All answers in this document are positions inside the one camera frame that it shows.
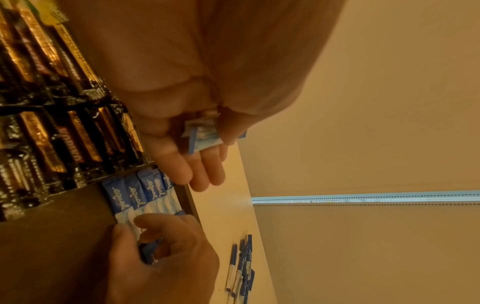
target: wooden table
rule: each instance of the wooden table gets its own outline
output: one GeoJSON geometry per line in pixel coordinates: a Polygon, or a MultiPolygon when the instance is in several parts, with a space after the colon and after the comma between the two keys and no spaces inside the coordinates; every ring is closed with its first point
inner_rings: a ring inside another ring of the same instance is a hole
{"type": "MultiPolygon", "coordinates": [[[[187,188],[176,189],[183,208],[199,217],[220,257],[211,302],[226,303],[231,245],[250,233],[256,272],[250,303],[276,303],[237,146],[229,154],[225,185],[191,195],[187,188]]],[[[104,302],[114,223],[98,184],[58,195],[24,218],[1,223],[0,303],[104,302]]]]}

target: wall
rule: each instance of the wall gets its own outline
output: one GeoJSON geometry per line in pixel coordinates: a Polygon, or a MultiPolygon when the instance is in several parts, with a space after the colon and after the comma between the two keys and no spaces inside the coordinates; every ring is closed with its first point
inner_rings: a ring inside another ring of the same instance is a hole
{"type": "Polygon", "coordinates": [[[255,212],[278,304],[480,303],[480,206],[255,212]]]}
{"type": "Polygon", "coordinates": [[[298,102],[239,142],[252,196],[480,186],[480,1],[350,0],[298,102]]]}

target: human hand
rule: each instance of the human hand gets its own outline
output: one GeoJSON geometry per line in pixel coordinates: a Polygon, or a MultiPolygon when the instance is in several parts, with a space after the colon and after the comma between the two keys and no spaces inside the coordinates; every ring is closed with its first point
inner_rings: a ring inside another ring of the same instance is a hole
{"type": "Polygon", "coordinates": [[[58,0],[87,57],[126,104],[157,166],[203,191],[220,145],[188,155],[185,119],[220,111],[231,144],[300,93],[344,0],[58,0]]]}
{"type": "Polygon", "coordinates": [[[146,229],[140,242],[163,238],[155,265],[140,260],[137,241],[126,225],[113,229],[109,256],[108,304],[208,304],[219,258],[191,215],[144,214],[135,225],[146,229]]]}

